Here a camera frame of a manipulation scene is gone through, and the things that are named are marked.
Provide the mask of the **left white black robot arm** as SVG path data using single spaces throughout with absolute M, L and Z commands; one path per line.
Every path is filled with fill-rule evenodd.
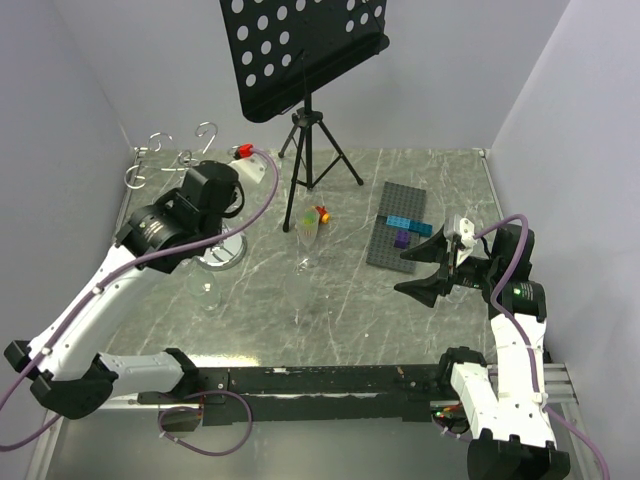
M 192 398 L 199 371 L 180 349 L 144 356 L 114 356 L 102 349 L 138 300 L 183 260 L 203 255 L 204 248 L 147 261 L 117 278 L 111 274 L 146 254 L 221 234 L 224 219 L 237 216 L 243 206 L 238 172 L 205 161 L 187 171 L 180 187 L 136 210 L 70 304 L 78 314 L 64 332 L 55 333 L 64 324 L 60 316 L 32 340 L 14 340 L 5 349 L 13 369 L 27 374 L 38 403 L 68 419 L 80 419 L 121 395 L 161 392 L 176 402 Z

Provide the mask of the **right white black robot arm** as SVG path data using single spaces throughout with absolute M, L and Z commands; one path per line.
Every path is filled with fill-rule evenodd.
M 472 222 L 456 217 L 400 255 L 438 266 L 428 278 L 394 287 L 425 306 L 457 286 L 479 290 L 496 346 L 495 366 L 467 347 L 441 356 L 436 385 L 455 402 L 432 407 L 431 418 L 441 434 L 467 442 L 471 479 L 564 479 L 570 456 L 558 448 L 546 410 L 546 294 L 529 278 L 534 233 L 525 220 L 491 230 L 487 242 Z

